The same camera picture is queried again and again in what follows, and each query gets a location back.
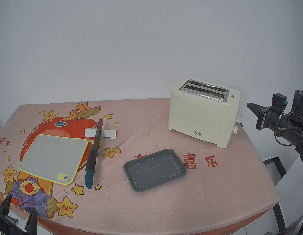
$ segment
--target toaster slot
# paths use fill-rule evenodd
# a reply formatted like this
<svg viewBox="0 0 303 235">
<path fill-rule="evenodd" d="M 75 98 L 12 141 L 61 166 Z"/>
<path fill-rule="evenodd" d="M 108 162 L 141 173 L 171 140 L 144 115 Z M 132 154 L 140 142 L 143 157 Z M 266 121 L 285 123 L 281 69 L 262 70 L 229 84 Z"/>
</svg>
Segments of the toaster slot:
<svg viewBox="0 0 303 235">
<path fill-rule="evenodd" d="M 228 89 L 194 80 L 188 80 L 180 90 L 222 102 L 226 102 L 229 95 Z"/>
</svg>

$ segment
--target knife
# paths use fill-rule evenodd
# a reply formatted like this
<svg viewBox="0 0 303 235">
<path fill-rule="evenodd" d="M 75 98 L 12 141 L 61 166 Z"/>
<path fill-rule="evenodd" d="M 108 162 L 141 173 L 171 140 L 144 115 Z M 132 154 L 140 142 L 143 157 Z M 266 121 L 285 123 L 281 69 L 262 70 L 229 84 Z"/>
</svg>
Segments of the knife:
<svg viewBox="0 0 303 235">
<path fill-rule="evenodd" d="M 99 143 L 100 143 L 100 135 L 101 129 L 103 128 L 103 119 L 100 118 L 97 125 L 97 130 L 95 134 L 95 141 L 92 145 L 90 150 L 89 156 L 87 157 L 86 167 L 85 167 L 85 186 L 88 189 L 93 188 L 93 177 L 95 173 L 95 165 L 96 165 L 96 158 L 98 155 L 99 150 Z"/>
</svg>

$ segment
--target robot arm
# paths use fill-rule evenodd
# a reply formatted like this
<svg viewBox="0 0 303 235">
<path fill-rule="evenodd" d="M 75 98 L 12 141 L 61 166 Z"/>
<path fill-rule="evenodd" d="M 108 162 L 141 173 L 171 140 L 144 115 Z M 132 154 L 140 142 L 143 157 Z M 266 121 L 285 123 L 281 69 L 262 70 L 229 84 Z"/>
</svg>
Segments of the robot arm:
<svg viewBox="0 0 303 235">
<path fill-rule="evenodd" d="M 296 146 L 295 150 L 303 162 L 303 91 L 295 90 L 292 110 L 285 114 L 287 103 L 287 97 L 277 93 L 273 95 L 269 107 L 253 103 L 248 103 L 247 107 L 258 117 L 256 129 L 269 128 L 274 131 L 279 144 Z M 280 143 L 276 137 L 282 137 L 290 144 Z"/>
</svg>

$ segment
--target gray tray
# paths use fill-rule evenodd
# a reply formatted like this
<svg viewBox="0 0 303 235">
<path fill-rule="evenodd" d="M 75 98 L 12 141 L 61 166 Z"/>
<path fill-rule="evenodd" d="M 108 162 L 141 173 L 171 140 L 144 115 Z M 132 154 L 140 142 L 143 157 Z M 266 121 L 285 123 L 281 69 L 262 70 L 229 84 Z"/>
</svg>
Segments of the gray tray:
<svg viewBox="0 0 303 235">
<path fill-rule="evenodd" d="M 179 178 L 187 169 L 171 149 L 128 161 L 123 166 L 134 191 L 142 192 Z"/>
</svg>

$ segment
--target white plastic block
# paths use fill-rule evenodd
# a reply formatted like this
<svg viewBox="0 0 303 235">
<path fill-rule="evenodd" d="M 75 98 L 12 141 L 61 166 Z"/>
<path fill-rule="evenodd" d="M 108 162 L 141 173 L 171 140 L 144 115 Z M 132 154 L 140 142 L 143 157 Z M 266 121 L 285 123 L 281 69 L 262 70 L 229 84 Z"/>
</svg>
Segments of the white plastic block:
<svg viewBox="0 0 303 235">
<path fill-rule="evenodd" d="M 96 130 L 95 128 L 87 128 L 85 129 L 85 136 L 94 138 L 96 135 Z M 115 139 L 117 137 L 117 131 L 116 130 L 101 130 L 100 136 L 102 138 L 112 138 Z"/>
</svg>

